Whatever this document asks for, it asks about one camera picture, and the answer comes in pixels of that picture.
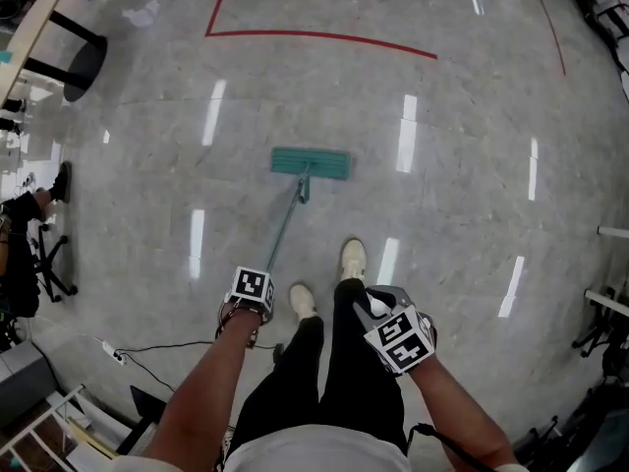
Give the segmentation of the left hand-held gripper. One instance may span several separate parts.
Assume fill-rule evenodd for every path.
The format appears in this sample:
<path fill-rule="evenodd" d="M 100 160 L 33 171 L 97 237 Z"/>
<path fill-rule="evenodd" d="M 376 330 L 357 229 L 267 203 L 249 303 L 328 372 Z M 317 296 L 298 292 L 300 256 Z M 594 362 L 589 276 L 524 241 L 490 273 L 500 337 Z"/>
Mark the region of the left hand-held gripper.
<path fill-rule="evenodd" d="M 219 308 L 215 338 L 222 334 L 235 314 L 247 311 L 259 318 L 259 325 L 252 332 L 248 343 L 249 347 L 255 347 L 259 328 L 273 317 L 274 299 L 275 286 L 269 272 L 238 266 Z"/>

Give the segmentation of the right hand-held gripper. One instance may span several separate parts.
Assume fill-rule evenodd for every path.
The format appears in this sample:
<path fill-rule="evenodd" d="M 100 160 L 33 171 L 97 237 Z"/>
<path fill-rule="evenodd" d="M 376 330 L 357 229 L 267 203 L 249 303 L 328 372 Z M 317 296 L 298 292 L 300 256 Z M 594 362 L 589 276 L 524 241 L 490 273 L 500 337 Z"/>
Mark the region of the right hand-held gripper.
<path fill-rule="evenodd" d="M 366 342 L 390 373 L 403 375 L 435 353 L 431 321 L 405 310 L 415 304 L 403 288 L 373 285 L 366 291 L 369 298 L 356 300 L 353 308 Z"/>

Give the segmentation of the teal mop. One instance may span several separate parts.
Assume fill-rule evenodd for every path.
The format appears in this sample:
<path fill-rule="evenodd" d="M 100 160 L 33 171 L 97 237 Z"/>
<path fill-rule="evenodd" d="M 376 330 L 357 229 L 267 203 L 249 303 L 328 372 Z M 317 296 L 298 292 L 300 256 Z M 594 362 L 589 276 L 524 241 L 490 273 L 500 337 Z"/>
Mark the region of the teal mop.
<path fill-rule="evenodd" d="M 322 178 L 345 181 L 350 177 L 352 156 L 347 151 L 308 149 L 298 147 L 274 147 L 270 156 L 270 171 L 297 177 L 291 202 L 272 245 L 266 271 L 272 272 L 286 230 L 297 205 L 310 200 L 311 179 Z"/>

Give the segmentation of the person's right forearm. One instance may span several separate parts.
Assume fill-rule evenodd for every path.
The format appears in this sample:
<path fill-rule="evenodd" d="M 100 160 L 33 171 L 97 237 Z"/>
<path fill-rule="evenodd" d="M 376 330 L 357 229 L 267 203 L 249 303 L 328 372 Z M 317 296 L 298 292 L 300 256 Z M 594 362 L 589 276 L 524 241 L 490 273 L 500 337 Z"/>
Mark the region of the person's right forearm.
<path fill-rule="evenodd" d="M 502 430 L 435 355 L 410 370 L 409 375 L 440 433 L 491 469 L 516 462 Z"/>

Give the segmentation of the person's left forearm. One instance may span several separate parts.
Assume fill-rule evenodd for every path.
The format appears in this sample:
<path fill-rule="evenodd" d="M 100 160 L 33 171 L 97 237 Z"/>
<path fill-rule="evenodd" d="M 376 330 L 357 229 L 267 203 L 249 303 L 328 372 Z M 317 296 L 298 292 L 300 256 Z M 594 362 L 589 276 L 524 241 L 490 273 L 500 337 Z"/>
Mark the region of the person's left forearm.
<path fill-rule="evenodd" d="M 169 400 L 144 456 L 211 472 L 227 431 L 246 350 L 261 317 L 237 310 Z"/>

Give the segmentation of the person's left white shoe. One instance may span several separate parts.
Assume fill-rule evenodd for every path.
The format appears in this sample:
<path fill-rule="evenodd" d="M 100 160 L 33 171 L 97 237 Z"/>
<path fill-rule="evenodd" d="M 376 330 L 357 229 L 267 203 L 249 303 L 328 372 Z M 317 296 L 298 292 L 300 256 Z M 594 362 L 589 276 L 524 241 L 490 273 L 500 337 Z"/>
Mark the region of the person's left white shoe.
<path fill-rule="evenodd" d="M 289 303 L 299 321 L 317 315 L 314 295 L 303 283 L 295 283 L 290 287 Z"/>

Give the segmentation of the person's white shoe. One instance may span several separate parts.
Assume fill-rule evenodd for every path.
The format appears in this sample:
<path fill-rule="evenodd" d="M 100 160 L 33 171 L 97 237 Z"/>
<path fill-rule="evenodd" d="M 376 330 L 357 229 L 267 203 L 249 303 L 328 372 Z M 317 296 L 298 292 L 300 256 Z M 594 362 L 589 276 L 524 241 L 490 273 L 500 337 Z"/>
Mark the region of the person's white shoe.
<path fill-rule="evenodd" d="M 289 303 L 299 321 L 317 315 L 314 295 L 303 283 L 295 283 L 290 287 Z"/>
<path fill-rule="evenodd" d="M 349 239 L 343 246 L 340 256 L 341 280 L 365 280 L 367 253 L 363 242 L 358 238 Z"/>

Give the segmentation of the person's right white shoe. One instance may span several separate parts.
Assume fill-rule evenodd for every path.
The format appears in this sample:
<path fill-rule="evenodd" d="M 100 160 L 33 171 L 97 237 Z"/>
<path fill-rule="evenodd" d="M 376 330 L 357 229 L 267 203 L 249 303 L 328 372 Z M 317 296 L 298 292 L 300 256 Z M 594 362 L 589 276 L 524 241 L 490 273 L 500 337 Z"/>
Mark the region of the person's right white shoe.
<path fill-rule="evenodd" d="M 365 280 L 367 253 L 363 242 L 358 238 L 349 239 L 343 246 L 340 256 L 341 280 Z"/>

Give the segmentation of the person's right leg black trousers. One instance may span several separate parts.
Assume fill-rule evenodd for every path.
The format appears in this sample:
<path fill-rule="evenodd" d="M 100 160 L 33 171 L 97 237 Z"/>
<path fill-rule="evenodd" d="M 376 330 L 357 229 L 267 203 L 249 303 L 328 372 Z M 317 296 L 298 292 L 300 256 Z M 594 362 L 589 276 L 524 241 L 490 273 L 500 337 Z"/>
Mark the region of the person's right leg black trousers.
<path fill-rule="evenodd" d="M 319 421 L 369 434 L 408 452 L 404 403 L 394 376 L 364 339 L 355 310 L 368 302 L 362 280 L 341 281 L 334 292 L 331 353 Z"/>

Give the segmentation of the person's leg black trousers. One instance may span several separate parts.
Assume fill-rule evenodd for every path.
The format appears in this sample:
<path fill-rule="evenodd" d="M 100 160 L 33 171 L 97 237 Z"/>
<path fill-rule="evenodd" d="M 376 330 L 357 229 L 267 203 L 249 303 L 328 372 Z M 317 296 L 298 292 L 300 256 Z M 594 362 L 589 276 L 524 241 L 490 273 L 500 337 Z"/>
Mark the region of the person's leg black trousers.
<path fill-rule="evenodd" d="M 317 378 L 323 321 L 303 319 L 272 372 L 247 397 L 230 442 L 229 454 L 245 443 L 317 420 Z"/>
<path fill-rule="evenodd" d="M 331 353 L 319 421 L 369 434 L 408 452 L 404 403 L 394 376 L 364 339 L 355 310 L 368 302 L 362 280 L 341 281 L 334 292 Z"/>

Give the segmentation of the person's left leg black trousers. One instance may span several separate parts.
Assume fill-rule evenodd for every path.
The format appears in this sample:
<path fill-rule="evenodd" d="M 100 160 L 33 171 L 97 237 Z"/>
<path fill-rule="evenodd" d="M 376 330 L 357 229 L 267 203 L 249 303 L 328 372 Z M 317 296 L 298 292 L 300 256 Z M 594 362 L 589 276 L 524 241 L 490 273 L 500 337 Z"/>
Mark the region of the person's left leg black trousers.
<path fill-rule="evenodd" d="M 247 397 L 230 442 L 229 454 L 245 443 L 317 420 L 317 378 L 323 321 L 303 319 L 272 372 Z"/>

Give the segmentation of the person's white shirt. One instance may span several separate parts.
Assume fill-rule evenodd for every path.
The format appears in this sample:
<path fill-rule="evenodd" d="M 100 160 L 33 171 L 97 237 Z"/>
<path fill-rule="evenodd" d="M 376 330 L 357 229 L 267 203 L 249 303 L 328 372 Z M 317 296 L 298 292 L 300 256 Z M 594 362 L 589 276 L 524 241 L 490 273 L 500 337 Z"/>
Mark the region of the person's white shirt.
<path fill-rule="evenodd" d="M 388 442 L 347 429 L 279 432 L 239 446 L 225 472 L 412 472 Z"/>

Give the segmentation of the white power strip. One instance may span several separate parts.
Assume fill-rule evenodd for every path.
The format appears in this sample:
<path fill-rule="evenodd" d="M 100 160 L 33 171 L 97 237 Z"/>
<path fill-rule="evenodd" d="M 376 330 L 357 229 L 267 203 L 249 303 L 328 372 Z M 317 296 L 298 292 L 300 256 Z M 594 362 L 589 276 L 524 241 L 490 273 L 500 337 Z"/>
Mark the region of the white power strip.
<path fill-rule="evenodd" d="M 114 361 L 116 361 L 119 365 L 121 366 L 125 366 L 127 363 L 127 359 L 124 356 L 124 353 L 121 352 L 120 350 L 114 348 L 111 344 L 109 344 L 107 341 L 102 341 L 101 342 L 101 346 L 103 351 L 109 356 L 111 357 Z"/>

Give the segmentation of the black desk foot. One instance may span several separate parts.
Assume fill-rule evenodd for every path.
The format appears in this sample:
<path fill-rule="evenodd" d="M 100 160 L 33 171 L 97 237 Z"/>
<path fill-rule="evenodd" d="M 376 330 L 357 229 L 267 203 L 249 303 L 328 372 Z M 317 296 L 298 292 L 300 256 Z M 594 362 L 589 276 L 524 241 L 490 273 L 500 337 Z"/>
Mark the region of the black desk foot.
<path fill-rule="evenodd" d="M 118 455 L 139 456 L 152 439 L 166 403 L 134 385 L 130 389 L 140 420 L 117 447 L 116 452 Z"/>

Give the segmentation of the white metal shelf rack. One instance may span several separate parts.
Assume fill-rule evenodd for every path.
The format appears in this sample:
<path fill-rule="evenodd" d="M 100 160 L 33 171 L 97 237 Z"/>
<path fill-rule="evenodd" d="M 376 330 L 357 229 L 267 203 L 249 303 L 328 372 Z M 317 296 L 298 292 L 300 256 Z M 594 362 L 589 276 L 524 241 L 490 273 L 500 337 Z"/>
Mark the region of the white metal shelf rack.
<path fill-rule="evenodd" d="M 48 407 L 0 445 L 0 472 L 112 472 L 119 456 L 82 409 L 86 387 L 53 393 Z"/>

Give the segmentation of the wooden table with black base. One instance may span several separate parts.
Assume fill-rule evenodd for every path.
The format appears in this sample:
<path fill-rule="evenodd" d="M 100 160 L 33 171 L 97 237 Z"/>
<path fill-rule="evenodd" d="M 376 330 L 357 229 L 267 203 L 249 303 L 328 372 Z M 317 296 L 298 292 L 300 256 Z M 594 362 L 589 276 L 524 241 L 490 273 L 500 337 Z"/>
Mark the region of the wooden table with black base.
<path fill-rule="evenodd" d="M 69 102 L 80 99 L 98 76 L 107 54 L 107 38 L 58 12 L 58 3 L 59 0 L 36 0 L 15 30 L 6 50 L 11 59 L 0 61 L 0 104 L 9 97 L 23 70 L 62 83 L 64 97 Z M 59 26 L 85 42 L 67 71 L 30 56 L 48 23 Z"/>

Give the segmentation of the black flatbed trolley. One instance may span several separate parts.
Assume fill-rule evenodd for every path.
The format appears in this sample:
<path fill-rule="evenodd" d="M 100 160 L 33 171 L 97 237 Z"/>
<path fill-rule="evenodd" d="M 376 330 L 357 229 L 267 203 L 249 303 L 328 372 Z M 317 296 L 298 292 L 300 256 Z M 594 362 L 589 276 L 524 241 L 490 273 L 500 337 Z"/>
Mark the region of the black flatbed trolley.
<path fill-rule="evenodd" d="M 593 18 L 612 59 L 621 71 L 629 73 L 629 5 L 620 0 L 597 4 Z"/>

